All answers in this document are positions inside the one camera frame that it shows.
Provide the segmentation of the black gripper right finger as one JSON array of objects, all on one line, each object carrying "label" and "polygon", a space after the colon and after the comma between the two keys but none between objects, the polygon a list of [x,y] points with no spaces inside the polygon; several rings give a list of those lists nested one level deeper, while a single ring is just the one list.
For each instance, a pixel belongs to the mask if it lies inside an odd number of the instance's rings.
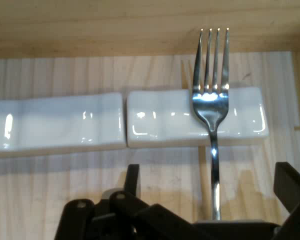
[{"label": "black gripper right finger", "polygon": [[275,240],[300,240],[300,174],[288,162],[275,164],[273,190],[289,216],[275,232]]}]

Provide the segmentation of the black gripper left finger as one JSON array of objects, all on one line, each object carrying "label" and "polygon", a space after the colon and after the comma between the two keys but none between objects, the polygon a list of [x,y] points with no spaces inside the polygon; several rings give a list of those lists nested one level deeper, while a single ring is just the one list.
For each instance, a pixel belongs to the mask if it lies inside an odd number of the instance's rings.
[{"label": "black gripper left finger", "polygon": [[193,225],[159,204],[138,197],[139,164],[127,167],[123,188],[110,190],[98,203],[69,201],[63,208],[56,240],[188,240]]}]

